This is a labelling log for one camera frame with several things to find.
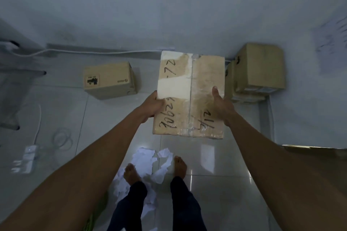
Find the person's right arm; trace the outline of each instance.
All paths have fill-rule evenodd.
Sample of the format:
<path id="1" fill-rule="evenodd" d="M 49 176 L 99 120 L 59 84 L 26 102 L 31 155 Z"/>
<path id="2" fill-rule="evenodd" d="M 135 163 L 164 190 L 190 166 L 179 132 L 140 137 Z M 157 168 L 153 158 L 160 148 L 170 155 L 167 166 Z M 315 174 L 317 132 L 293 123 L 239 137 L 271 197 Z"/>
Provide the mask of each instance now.
<path id="1" fill-rule="evenodd" d="M 215 108 L 283 231 L 347 230 L 347 198 L 313 168 L 246 122 L 214 87 Z"/>

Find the forearm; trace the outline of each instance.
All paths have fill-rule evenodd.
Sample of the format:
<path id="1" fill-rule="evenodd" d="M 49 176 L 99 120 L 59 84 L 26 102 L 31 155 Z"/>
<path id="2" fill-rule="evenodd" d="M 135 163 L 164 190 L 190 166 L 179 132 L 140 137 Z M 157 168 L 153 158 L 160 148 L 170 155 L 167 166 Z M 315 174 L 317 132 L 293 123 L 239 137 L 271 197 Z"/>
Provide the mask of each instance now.
<path id="1" fill-rule="evenodd" d="M 244 161 L 283 230 L 346 230 L 346 198 L 325 178 L 233 112 L 228 124 Z"/>
<path id="2" fill-rule="evenodd" d="M 141 124 L 135 110 L 50 175 L 2 228 L 80 230 L 117 173 Z"/>

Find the paper poster on wall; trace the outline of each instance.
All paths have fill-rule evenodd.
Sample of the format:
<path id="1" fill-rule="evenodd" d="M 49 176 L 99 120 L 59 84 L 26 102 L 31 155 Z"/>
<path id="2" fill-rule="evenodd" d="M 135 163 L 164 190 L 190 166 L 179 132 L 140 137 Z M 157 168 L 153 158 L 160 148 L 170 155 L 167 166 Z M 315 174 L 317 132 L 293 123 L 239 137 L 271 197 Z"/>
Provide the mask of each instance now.
<path id="1" fill-rule="evenodd" d="M 347 7 L 312 30 L 320 74 L 347 68 Z"/>

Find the person's right foot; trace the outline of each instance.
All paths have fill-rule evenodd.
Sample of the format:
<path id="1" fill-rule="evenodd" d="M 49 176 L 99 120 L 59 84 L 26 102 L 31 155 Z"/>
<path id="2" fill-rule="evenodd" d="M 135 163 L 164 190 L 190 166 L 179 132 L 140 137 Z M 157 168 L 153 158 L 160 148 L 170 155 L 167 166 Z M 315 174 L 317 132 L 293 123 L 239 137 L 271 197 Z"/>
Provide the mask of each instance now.
<path id="1" fill-rule="evenodd" d="M 132 163 L 128 163 L 128 166 L 125 168 L 124 179 L 130 186 L 138 181 L 141 181 L 141 178 L 136 172 L 135 166 Z"/>
<path id="2" fill-rule="evenodd" d="M 174 161 L 175 161 L 174 176 L 179 176 L 180 178 L 184 179 L 187 173 L 186 163 L 179 156 L 175 156 Z"/>

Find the dark blue pants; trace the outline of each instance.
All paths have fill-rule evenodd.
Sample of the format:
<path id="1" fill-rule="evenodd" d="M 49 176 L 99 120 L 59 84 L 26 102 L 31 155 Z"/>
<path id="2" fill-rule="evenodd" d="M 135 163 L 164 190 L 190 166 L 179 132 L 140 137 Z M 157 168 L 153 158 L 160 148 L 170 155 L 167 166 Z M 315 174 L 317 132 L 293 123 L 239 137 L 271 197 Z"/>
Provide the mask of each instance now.
<path id="1" fill-rule="evenodd" d="M 173 231 L 196 230 L 206 231 L 201 217 L 199 203 L 189 192 L 182 178 L 176 176 L 171 182 L 173 212 Z M 144 183 L 136 182 L 130 187 L 128 195 L 121 200 L 111 218 L 107 231 L 140 231 L 143 201 L 147 195 Z"/>

